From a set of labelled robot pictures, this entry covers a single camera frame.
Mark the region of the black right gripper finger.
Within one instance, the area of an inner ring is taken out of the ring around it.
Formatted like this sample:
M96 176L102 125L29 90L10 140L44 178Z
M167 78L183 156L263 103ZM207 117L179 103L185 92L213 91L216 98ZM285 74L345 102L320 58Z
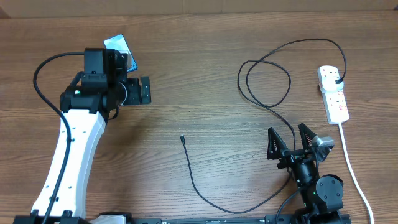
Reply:
M274 128L268 129L268 147L267 147L267 159L275 160L284 157L285 153L289 152L289 148L285 142L278 135Z
M299 124L298 128L300 131L300 137L303 148L308 152L314 152L314 148L312 146L312 140L314 139L316 134L304 123Z

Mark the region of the blue Galaxy smartphone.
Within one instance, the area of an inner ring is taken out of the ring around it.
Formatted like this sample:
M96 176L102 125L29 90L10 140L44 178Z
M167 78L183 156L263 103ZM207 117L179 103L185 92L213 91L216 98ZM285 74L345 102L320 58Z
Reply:
M103 41L104 46L107 49L118 50L121 54L127 54L127 72L133 72L137 70L137 64L134 56L122 34L115 35Z

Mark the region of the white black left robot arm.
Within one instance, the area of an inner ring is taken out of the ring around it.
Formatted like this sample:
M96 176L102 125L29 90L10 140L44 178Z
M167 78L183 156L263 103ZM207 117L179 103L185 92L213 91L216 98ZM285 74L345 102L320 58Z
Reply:
M55 106L37 94L60 117L60 132L45 184L29 215L14 223L87 223L86 190L94 154L108 121L122 106L151 102L149 77L129 78L134 59L129 49L86 48L84 69L76 74Z

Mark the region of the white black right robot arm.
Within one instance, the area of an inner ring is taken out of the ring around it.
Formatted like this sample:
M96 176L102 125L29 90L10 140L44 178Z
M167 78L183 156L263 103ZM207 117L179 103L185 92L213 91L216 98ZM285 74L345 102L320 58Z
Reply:
M302 148L289 150L274 128L268 129L267 159L278 160L278 169L291 172L297 191L289 196L275 215L266 215L266 223L350 223L349 215L341 215L343 181L333 174L320 176L319 165L335 142L329 135L318 135L305 124L299 126ZM290 215L281 212L287 202L301 195L304 207Z

